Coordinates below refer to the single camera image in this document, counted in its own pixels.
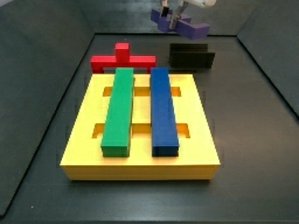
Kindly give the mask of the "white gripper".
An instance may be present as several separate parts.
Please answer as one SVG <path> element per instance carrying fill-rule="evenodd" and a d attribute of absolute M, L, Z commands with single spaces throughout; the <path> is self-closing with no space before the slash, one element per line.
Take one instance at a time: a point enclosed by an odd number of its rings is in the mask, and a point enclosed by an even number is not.
<path fill-rule="evenodd" d="M 183 11 L 186 10 L 188 4 L 196 5 L 202 8 L 208 8 L 215 5 L 218 0 L 179 0 L 179 6 L 172 13 L 170 29 L 174 30 L 178 24 L 178 21 L 182 19 Z M 160 8 L 160 17 L 167 17 L 168 15 L 168 0 L 160 0 L 162 8 Z"/>

